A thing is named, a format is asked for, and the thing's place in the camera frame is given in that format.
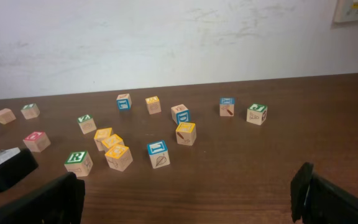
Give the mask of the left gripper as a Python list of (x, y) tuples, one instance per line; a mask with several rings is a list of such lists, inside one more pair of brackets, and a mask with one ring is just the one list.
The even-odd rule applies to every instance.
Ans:
[[(38, 168), (29, 149), (0, 165), (0, 192), (10, 189)], [(0, 207), (0, 223), (81, 223), (85, 182), (72, 172)]]

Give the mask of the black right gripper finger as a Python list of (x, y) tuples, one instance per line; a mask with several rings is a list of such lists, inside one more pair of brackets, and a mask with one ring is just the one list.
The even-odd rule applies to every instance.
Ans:
[(303, 223), (358, 223), (358, 198), (304, 163), (290, 183), (291, 218)]

